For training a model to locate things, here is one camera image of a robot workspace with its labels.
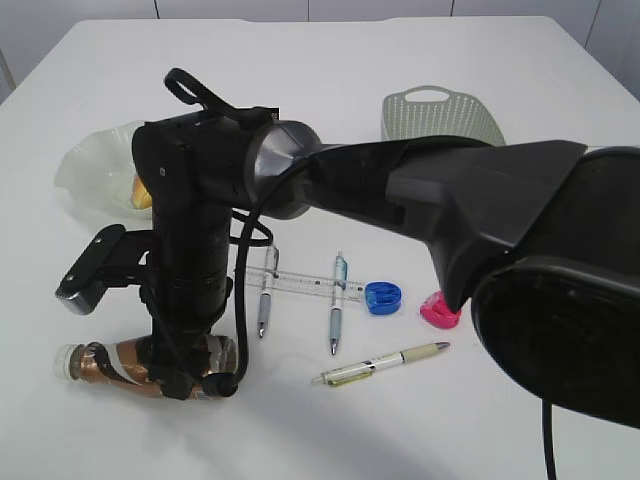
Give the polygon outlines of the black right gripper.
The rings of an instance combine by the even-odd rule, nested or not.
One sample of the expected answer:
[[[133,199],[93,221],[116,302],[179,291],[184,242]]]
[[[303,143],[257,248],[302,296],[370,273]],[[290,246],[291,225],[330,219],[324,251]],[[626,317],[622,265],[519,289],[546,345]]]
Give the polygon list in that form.
[[[225,312],[233,281],[226,274],[201,279],[177,278],[155,269],[140,287],[152,318],[149,374],[165,398],[187,400],[193,380],[201,379],[208,397],[228,398],[238,384],[233,373],[212,373],[206,337]]]

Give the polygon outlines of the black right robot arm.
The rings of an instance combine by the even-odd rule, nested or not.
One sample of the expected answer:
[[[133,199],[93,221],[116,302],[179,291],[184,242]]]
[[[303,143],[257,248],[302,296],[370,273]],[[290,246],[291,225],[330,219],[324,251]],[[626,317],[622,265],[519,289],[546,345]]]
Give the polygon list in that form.
[[[207,112],[138,128],[156,218],[309,207],[424,243],[446,304],[535,396],[639,424],[639,151],[440,136],[326,145],[300,122]]]

